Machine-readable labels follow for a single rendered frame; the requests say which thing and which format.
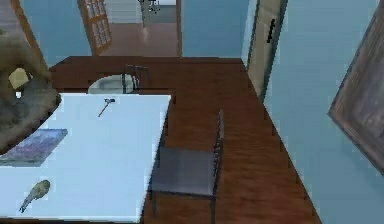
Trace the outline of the dark grey chair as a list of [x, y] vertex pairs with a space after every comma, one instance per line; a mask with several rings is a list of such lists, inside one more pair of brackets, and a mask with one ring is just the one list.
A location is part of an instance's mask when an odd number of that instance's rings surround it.
[[210, 224], [216, 224], [217, 190], [224, 152], [224, 111], [219, 110], [215, 143], [211, 150], [159, 146], [148, 192], [152, 214], [157, 215], [158, 194], [210, 201]]

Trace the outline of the dark chair with pale seat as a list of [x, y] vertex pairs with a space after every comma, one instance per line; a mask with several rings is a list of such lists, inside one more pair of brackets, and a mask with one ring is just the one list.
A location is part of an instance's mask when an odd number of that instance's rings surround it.
[[88, 94], [132, 94], [142, 87], [142, 75], [150, 80], [146, 66], [126, 64], [122, 72], [107, 75], [94, 81], [87, 89]]

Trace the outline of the small grey spatula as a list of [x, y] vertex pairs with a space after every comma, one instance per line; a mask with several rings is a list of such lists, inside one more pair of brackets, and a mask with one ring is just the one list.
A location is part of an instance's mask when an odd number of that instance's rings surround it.
[[104, 107], [102, 108], [102, 110], [99, 112], [98, 114], [98, 117], [101, 117], [101, 115], [103, 114], [103, 112], [105, 111], [105, 109], [111, 104], [111, 103], [115, 103], [116, 100], [113, 99], [113, 98], [106, 98], [104, 99]]

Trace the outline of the beige room door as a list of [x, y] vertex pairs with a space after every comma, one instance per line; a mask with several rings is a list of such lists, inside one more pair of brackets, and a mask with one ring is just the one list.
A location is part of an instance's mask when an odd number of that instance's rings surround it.
[[[288, 0], [257, 0], [248, 53], [248, 77], [263, 101], [274, 62]], [[276, 19], [273, 38], [267, 43], [271, 19]]]

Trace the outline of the pale blue table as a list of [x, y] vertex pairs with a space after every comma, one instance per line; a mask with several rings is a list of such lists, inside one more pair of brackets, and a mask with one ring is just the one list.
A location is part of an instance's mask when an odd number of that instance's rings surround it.
[[[104, 99], [113, 98], [104, 107]], [[0, 167], [0, 217], [137, 223], [171, 97], [64, 93], [42, 124], [66, 137], [39, 167]], [[49, 192], [19, 211], [32, 187]]]

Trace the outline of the brown windowed room door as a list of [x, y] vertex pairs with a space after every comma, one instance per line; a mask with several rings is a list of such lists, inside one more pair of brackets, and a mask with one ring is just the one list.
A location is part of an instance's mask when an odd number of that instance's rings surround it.
[[77, 0], [86, 36], [93, 55], [100, 55], [112, 43], [104, 0]]

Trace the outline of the purple grey book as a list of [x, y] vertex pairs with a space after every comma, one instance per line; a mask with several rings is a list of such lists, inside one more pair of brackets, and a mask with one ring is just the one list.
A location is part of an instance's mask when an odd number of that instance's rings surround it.
[[39, 167], [67, 134], [66, 129], [38, 129], [1, 155], [0, 166]]

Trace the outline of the grey framed wall picture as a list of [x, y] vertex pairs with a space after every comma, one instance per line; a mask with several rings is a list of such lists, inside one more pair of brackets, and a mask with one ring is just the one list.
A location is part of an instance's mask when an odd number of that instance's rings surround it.
[[377, 2], [328, 115], [384, 176], [384, 0]]

